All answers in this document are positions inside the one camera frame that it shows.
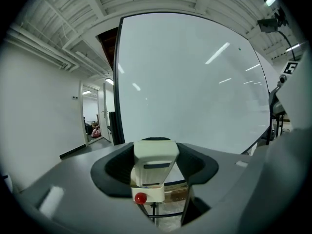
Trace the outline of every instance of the gray floor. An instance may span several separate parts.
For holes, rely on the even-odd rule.
[[[107,139],[102,138],[90,145],[88,145],[87,147],[84,147],[82,149],[80,149],[79,151],[74,152],[73,154],[70,154],[69,156],[64,157],[62,160],[73,157],[73,156],[77,156],[80,154],[86,154],[98,149],[102,149],[108,146],[112,146],[113,144],[111,142],[109,142]]]

